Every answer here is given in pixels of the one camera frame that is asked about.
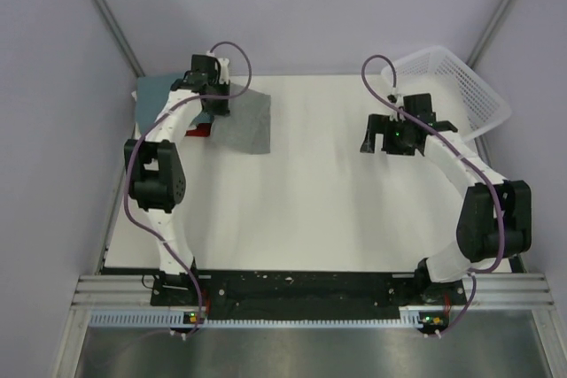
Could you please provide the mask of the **grey t-shirt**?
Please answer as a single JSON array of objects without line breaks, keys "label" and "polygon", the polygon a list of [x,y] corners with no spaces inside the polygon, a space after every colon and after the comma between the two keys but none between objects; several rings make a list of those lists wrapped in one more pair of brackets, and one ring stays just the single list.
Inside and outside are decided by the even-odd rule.
[{"label": "grey t-shirt", "polygon": [[229,100],[229,115],[214,118],[209,139],[234,152],[267,155],[271,152],[271,95],[248,89]]}]

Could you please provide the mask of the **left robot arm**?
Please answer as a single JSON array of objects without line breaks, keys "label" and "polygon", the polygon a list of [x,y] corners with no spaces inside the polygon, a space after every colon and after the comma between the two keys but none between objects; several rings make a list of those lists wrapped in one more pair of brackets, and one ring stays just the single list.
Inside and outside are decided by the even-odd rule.
[{"label": "left robot arm", "polygon": [[182,304],[191,304],[200,296],[201,284],[187,274],[194,256],[186,242],[181,214],[187,184],[178,146],[187,132],[198,126],[200,115],[212,121],[230,114],[229,60],[217,58],[211,51],[195,54],[190,70],[170,86],[167,101],[155,121],[138,139],[124,146],[129,172],[128,197],[144,211],[146,224],[126,214],[136,226],[158,239],[159,270],[176,276],[170,293]]}]

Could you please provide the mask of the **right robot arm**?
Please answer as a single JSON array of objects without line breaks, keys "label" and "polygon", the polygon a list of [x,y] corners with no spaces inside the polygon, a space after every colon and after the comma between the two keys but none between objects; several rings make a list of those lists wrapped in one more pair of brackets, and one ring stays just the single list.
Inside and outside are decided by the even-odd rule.
[{"label": "right robot arm", "polygon": [[413,290],[420,301],[434,303],[445,294],[446,283],[485,271],[486,261],[497,264],[531,248],[530,186],[488,166],[453,123],[438,120],[430,94],[404,96],[392,115],[369,115],[360,151],[375,152],[377,138],[386,154],[427,158],[462,197],[455,239],[417,266]]}]

